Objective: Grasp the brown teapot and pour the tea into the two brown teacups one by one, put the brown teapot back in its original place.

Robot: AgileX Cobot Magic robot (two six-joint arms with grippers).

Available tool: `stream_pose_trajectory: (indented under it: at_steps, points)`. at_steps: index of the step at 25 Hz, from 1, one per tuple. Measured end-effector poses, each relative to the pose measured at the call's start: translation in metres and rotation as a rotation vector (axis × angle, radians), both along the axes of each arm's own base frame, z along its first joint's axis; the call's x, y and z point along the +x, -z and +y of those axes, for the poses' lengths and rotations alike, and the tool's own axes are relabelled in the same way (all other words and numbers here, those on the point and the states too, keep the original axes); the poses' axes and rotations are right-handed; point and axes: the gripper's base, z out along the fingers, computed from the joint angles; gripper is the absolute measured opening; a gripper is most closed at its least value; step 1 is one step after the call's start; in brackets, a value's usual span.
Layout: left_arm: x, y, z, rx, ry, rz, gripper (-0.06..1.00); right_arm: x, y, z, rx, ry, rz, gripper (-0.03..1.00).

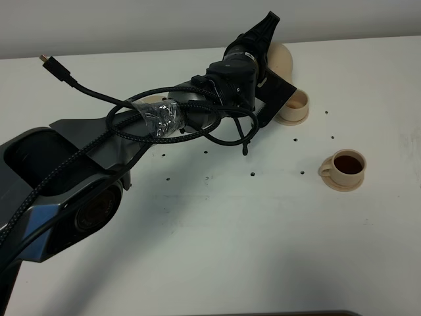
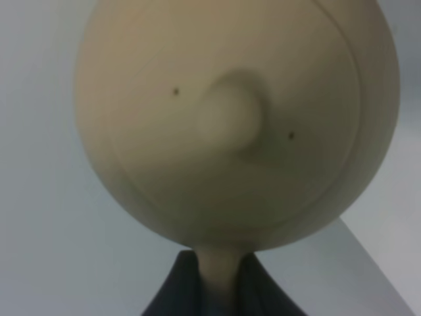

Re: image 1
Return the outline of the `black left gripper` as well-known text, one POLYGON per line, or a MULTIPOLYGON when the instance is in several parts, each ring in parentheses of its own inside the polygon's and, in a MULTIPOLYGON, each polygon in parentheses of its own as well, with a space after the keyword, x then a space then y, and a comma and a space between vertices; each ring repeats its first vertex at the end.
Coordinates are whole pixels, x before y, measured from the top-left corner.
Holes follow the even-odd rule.
POLYGON ((280 17, 270 11, 258 24, 227 46, 223 59, 211 63, 203 76, 191 78, 197 88, 215 89, 229 107, 255 109, 255 97, 264 103, 257 111, 264 128, 287 103, 297 88, 266 68, 257 84, 259 71, 267 64, 267 52, 280 17))

